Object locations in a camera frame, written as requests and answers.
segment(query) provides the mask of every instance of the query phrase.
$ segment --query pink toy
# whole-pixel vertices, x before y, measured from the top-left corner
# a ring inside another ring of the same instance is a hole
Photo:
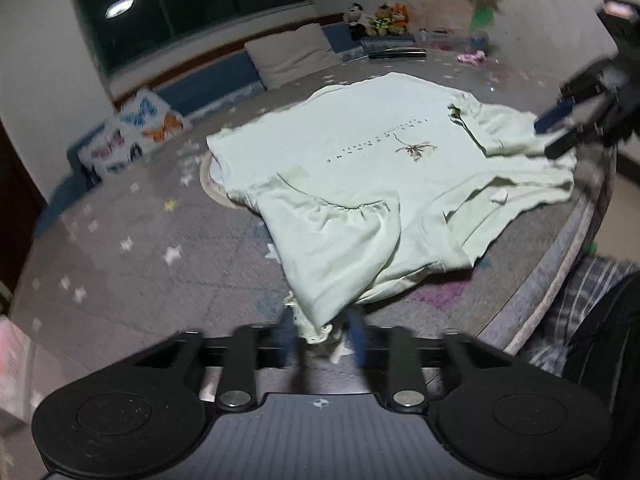
[[[486,56],[482,50],[476,50],[475,54],[460,54],[458,56],[458,61],[460,63],[469,63],[470,65],[479,67],[485,57]]]

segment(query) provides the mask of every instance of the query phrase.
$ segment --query silver bolt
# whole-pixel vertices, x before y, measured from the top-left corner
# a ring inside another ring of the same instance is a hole
[[[422,404],[424,402],[424,395],[415,390],[401,390],[394,394],[394,401],[401,406],[410,408]]]
[[[229,390],[220,395],[220,402],[230,408],[239,408],[251,400],[251,395],[242,390]]]

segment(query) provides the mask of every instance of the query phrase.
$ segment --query plaid fabric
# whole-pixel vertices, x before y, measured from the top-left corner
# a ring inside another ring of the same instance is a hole
[[[584,256],[575,264],[519,357],[560,376],[566,363],[569,339],[601,298],[625,276],[640,270],[635,262],[617,262],[602,256]]]

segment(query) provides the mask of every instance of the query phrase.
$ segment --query plush toy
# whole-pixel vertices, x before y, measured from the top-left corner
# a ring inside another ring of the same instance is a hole
[[[351,7],[343,14],[342,18],[351,31],[351,39],[353,41],[358,41],[367,35],[370,17],[362,11],[360,4],[351,4]]]
[[[407,32],[406,22],[409,20],[409,12],[406,5],[395,4],[391,11],[391,19],[393,24],[389,27],[389,33],[400,36]]]
[[[367,27],[367,35],[375,36],[376,34],[379,36],[386,36],[388,33],[389,27],[393,24],[393,19],[391,18],[392,9],[387,4],[383,4],[378,7],[376,11],[375,17],[370,20],[370,26]]]

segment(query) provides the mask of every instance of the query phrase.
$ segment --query purple patch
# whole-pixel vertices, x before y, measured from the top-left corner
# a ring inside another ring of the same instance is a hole
[[[439,285],[423,285],[416,288],[409,299],[422,301],[434,306],[437,310],[447,310],[465,291],[470,281],[449,282]]]

